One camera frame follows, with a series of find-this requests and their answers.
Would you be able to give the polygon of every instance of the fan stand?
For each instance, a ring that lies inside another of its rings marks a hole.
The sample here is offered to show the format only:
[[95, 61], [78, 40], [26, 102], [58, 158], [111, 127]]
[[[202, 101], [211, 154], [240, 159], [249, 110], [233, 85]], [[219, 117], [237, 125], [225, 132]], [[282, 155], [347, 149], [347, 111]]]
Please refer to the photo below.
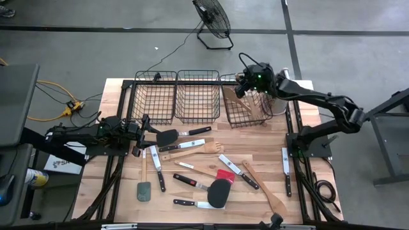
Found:
[[224, 50], [224, 49], [226, 49], [226, 50], [231, 50], [231, 48], [233, 47], [234, 44], [233, 44], [233, 42], [231, 41], [230, 36], [229, 36], [227, 33], [226, 33], [226, 36], [227, 36], [227, 38], [229, 38], [229, 41], [230, 41], [230, 44], [231, 44], [230, 47], [217, 47], [217, 48], [209, 47], [209, 46], [201, 39], [201, 37], [199, 36], [199, 34], [202, 32], [204, 26], [205, 26], [205, 23], [202, 23], [202, 26], [200, 27], [199, 31], [197, 32], [197, 39], [199, 39], [200, 42], [203, 43], [203, 45], [206, 47], [206, 49], [211, 49], [211, 50]]

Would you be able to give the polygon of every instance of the gray spatula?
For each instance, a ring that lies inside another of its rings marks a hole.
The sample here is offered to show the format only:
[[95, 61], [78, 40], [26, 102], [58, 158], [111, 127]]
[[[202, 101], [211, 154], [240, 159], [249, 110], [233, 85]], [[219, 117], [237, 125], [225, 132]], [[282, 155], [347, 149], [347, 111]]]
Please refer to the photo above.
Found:
[[142, 179], [136, 188], [137, 199], [140, 202], [151, 200], [151, 183], [146, 181], [146, 150], [142, 152]]

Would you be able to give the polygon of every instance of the kitchen utensil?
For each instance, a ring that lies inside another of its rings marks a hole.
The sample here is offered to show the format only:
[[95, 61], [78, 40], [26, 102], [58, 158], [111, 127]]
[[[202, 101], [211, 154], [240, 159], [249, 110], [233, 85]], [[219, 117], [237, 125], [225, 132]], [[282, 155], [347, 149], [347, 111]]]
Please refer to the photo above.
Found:
[[232, 184], [235, 181], [235, 175], [233, 173], [227, 172], [227, 171], [225, 171], [223, 169], [219, 169], [219, 170], [217, 170], [217, 172], [215, 172], [215, 171], [205, 169], [205, 168], [202, 168], [202, 167], [197, 167], [197, 166], [193, 166], [193, 165], [186, 164], [186, 163], [183, 163], [183, 162], [179, 162], [177, 160], [175, 160], [174, 163], [177, 164], [177, 165], [187, 167], [189, 169], [193, 169], [193, 170], [195, 170], [197, 172], [207, 174], [209, 176], [214, 176], [214, 177], [216, 177], [216, 179], [226, 179], [226, 180], [228, 180], [230, 182], [230, 184]]
[[196, 180], [192, 180], [177, 173], [173, 174], [173, 178], [185, 182], [190, 186], [207, 191], [207, 200], [210, 205], [215, 208], [223, 208], [228, 200], [231, 184], [225, 179], [217, 179], [210, 185], [210, 187], [207, 187], [198, 183]]
[[220, 154], [219, 159], [223, 161], [233, 172], [241, 176], [254, 189], [259, 189], [259, 186], [248, 176], [246, 176], [235, 164], [233, 164], [225, 155]]
[[235, 181], [235, 177], [236, 175], [232, 172], [227, 172], [223, 169], [217, 170], [216, 179], [225, 179], [230, 182], [230, 184], [233, 184], [233, 182]]
[[291, 197], [291, 183], [289, 180], [289, 163], [288, 163], [288, 152], [287, 148], [282, 148], [282, 168], [284, 169], [284, 175], [286, 177], [286, 191], [287, 196]]
[[178, 157], [184, 157], [184, 156], [194, 154], [194, 153], [213, 154], [213, 153], [218, 153], [221, 149], [222, 149], [222, 145], [219, 142], [212, 141], [212, 142], [208, 142], [195, 149], [190, 149], [190, 150], [183, 151], [180, 153], [172, 153], [166, 156], [162, 156], [162, 160], [171, 160], [171, 159], [175, 159]]
[[260, 110], [256, 107], [254, 104], [253, 97], [251, 93], [245, 92], [245, 97], [247, 98], [247, 101], [249, 102], [250, 109], [251, 109], [251, 116], [253, 117], [254, 120], [259, 120], [261, 119], [261, 113]]
[[142, 178], [136, 188], [137, 199], [140, 202], [151, 200], [151, 183], [146, 181], [146, 150], [142, 152]]
[[201, 134], [203, 132], [207, 132], [212, 130], [212, 128], [209, 127], [204, 127], [204, 128], [198, 128], [195, 130], [190, 130], [187, 132], [178, 132], [177, 130], [166, 130], [163, 132], [160, 132], [156, 135], [156, 142], [158, 143], [158, 147], [164, 147], [167, 145], [172, 144], [175, 142], [179, 136], [188, 136], [188, 135], [195, 135], [195, 134]]
[[209, 202], [202, 202], [202, 201], [184, 201], [184, 200], [180, 200], [180, 199], [174, 199], [173, 200], [174, 204], [180, 204], [180, 205], [184, 205], [184, 206], [196, 206], [198, 208], [208, 208], [208, 209], [226, 209], [226, 207], [223, 208], [215, 208], [212, 205], [209, 204]]
[[246, 160], [243, 160], [243, 165], [244, 167], [250, 172], [251, 176], [257, 181], [257, 183], [260, 185], [261, 189], [264, 191], [264, 193], [267, 196], [268, 203], [270, 203], [271, 210], [275, 213], [278, 213], [280, 215], [285, 215], [287, 213], [287, 209], [282, 203], [280, 199], [278, 199], [273, 193], [271, 193], [266, 185], [264, 184], [263, 180], [258, 176], [258, 174], [255, 172], [255, 170], [251, 167], [250, 163]]
[[156, 171], [158, 171], [160, 190], [162, 192], [165, 192], [166, 191], [165, 180], [164, 180], [164, 176], [162, 175], [162, 166], [160, 166], [160, 160], [158, 157], [158, 153], [156, 152], [156, 147], [150, 146], [149, 149], [151, 150], [151, 155], [152, 155], [153, 163], [155, 164]]
[[195, 171], [197, 171], [197, 172], [200, 172], [200, 173], [205, 173], [205, 174], [207, 174], [207, 175], [214, 176], [214, 177], [217, 176], [217, 173], [216, 173], [216, 172], [211, 171], [211, 170], [209, 170], [209, 169], [205, 169], [205, 168], [202, 168], [202, 167], [193, 166], [193, 165], [186, 164], [186, 163], [183, 163], [183, 162], [180, 162], [180, 161], [177, 161], [177, 160], [175, 160], [174, 163], [177, 164], [177, 165], [181, 165], [181, 166], [187, 167], [187, 168], [189, 168], [189, 169], [193, 169], [193, 170], [195, 170]]
[[193, 146], [199, 146], [202, 144], [205, 144], [205, 140], [204, 139], [200, 139], [200, 140], [196, 140], [196, 141], [188, 141], [188, 142], [183, 142], [180, 143], [176, 146], [166, 146], [163, 148], [159, 148], [159, 152], [163, 152], [163, 151], [170, 151], [170, 150], [177, 150], [177, 149], [181, 149], [181, 148], [189, 148], [189, 147], [193, 147]]
[[224, 87], [224, 96], [231, 100], [234, 103], [241, 105], [247, 112], [251, 113], [251, 108], [248, 107], [244, 102], [242, 102], [239, 98], [237, 98], [236, 93], [228, 87]]

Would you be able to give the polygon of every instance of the wire basket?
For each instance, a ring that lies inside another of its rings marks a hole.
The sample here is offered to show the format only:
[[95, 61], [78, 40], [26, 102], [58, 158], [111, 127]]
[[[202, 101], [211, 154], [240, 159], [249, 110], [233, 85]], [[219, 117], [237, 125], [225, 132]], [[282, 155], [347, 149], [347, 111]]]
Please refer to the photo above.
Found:
[[143, 114], [147, 114], [151, 124], [172, 124], [176, 99], [176, 76], [177, 73], [173, 71], [137, 72], [132, 119], [140, 121]]
[[215, 70], [180, 70], [174, 116], [182, 123], [213, 123], [220, 116], [220, 82]]
[[235, 73], [220, 76], [220, 84], [222, 87], [224, 105], [226, 106], [226, 114], [231, 128], [260, 125], [273, 117], [271, 105], [269, 104], [271, 101], [270, 95], [257, 93], [256, 91], [246, 92], [246, 96], [243, 97], [241, 101], [247, 107], [251, 107], [249, 99], [254, 103], [256, 112], [253, 112], [252, 114], [240, 104], [228, 100], [225, 97], [225, 87], [234, 90], [238, 85], [238, 83], [236, 83]]

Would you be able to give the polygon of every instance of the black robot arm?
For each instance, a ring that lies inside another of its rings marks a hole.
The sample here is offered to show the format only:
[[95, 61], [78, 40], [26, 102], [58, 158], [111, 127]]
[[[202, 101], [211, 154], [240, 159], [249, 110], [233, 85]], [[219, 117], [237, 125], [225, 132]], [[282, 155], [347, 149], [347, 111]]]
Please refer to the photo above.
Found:
[[295, 81], [290, 80], [285, 70], [274, 75], [272, 67], [268, 63], [258, 63], [255, 65], [245, 65], [243, 75], [237, 76], [239, 85], [235, 88], [236, 96], [241, 98], [244, 92], [256, 90], [267, 93], [273, 98], [281, 100], [298, 100], [318, 107], [328, 109], [335, 119], [320, 125], [311, 127], [303, 126], [293, 141], [294, 147], [307, 150], [313, 140], [344, 132], [346, 134], [356, 133], [360, 130], [364, 122], [364, 112], [347, 96], [333, 96], [331, 93], [320, 93], [310, 89], [305, 89]]
[[136, 141], [132, 154], [138, 157], [140, 150], [156, 144], [153, 141], [145, 141], [145, 131], [159, 133], [150, 126], [147, 114], [142, 118], [141, 127], [135, 121], [109, 116], [91, 126], [65, 127], [60, 123], [59, 126], [48, 129], [45, 142], [62, 146], [70, 141], [79, 142], [87, 147], [87, 155], [109, 156], [126, 155], [130, 141]]

